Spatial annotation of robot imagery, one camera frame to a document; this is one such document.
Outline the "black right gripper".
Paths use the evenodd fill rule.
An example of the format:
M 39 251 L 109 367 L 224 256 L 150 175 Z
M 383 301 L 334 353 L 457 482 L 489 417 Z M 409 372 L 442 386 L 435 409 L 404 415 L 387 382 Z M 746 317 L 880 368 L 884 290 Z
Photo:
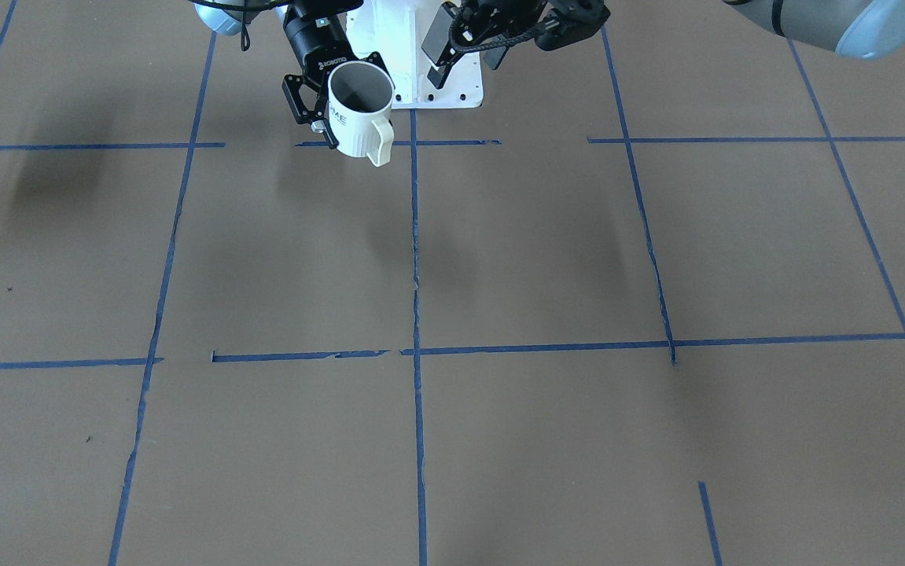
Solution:
M 284 75 L 282 90 L 297 124 L 311 126 L 322 134 L 329 149 L 340 144 L 329 121 L 329 90 L 324 76 L 338 65 L 354 61 L 340 15 L 356 11 L 362 4 L 290 4 L 283 19 L 283 30 L 304 75 Z M 370 53 L 362 60 L 363 87 L 393 87 L 390 72 L 380 53 Z M 323 79 L 315 85 L 311 79 Z M 315 101 L 305 103 L 302 90 L 312 90 Z

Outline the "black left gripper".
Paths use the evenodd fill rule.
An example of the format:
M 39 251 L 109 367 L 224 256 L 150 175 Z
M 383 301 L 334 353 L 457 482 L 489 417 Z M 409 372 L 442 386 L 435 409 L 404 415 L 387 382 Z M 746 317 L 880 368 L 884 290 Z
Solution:
M 422 42 L 431 67 L 427 78 L 434 89 L 443 89 L 458 53 L 484 51 L 484 63 L 496 71 L 512 46 L 534 40 L 541 50 L 557 50 L 596 35 L 609 18 L 603 1 L 463 1 L 459 8 L 441 6 Z

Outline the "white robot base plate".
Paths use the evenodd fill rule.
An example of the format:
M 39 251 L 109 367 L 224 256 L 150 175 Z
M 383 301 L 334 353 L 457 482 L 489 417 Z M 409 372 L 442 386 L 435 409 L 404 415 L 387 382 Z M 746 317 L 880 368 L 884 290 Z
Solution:
M 345 30 L 359 58 L 379 53 L 395 85 L 395 110 L 477 108 L 484 100 L 480 55 L 453 65 L 444 86 L 429 79 L 433 68 L 424 51 L 432 23 L 443 14 L 441 1 L 363 1 L 345 16 Z

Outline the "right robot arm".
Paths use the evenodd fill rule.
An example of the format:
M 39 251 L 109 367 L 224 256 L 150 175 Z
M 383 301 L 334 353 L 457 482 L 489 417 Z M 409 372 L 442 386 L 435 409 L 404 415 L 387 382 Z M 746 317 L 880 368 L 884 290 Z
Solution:
M 340 15 L 362 1 L 196 1 L 197 15 L 217 35 L 240 36 L 250 46 L 248 26 L 274 11 L 299 65 L 282 90 L 298 124 L 323 135 L 327 146 L 376 166 L 390 160 L 390 122 L 395 85 L 379 53 L 359 57 Z

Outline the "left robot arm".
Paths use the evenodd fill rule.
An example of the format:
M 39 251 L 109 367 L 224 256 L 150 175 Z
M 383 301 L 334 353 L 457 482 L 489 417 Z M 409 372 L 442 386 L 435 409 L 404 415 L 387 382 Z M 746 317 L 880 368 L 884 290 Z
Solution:
M 905 1 L 725 1 L 764 30 L 854 60 L 877 60 L 905 43 Z M 611 16 L 605 1 L 445 1 L 421 50 L 428 78 L 442 89 L 465 55 L 483 53 L 499 67 L 507 50 L 534 42 L 554 51 L 599 33 Z

